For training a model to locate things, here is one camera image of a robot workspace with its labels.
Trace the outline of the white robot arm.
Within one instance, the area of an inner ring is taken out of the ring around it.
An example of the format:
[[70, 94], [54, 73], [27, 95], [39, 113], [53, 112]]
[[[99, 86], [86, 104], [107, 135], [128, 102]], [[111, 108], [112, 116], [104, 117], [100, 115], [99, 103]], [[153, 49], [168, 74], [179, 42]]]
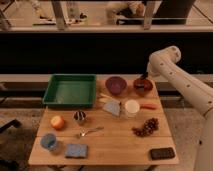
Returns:
[[193, 171], [213, 171], [213, 88], [178, 67], [180, 59], [180, 49], [169, 46], [150, 54], [147, 70], [167, 79], [205, 118]]

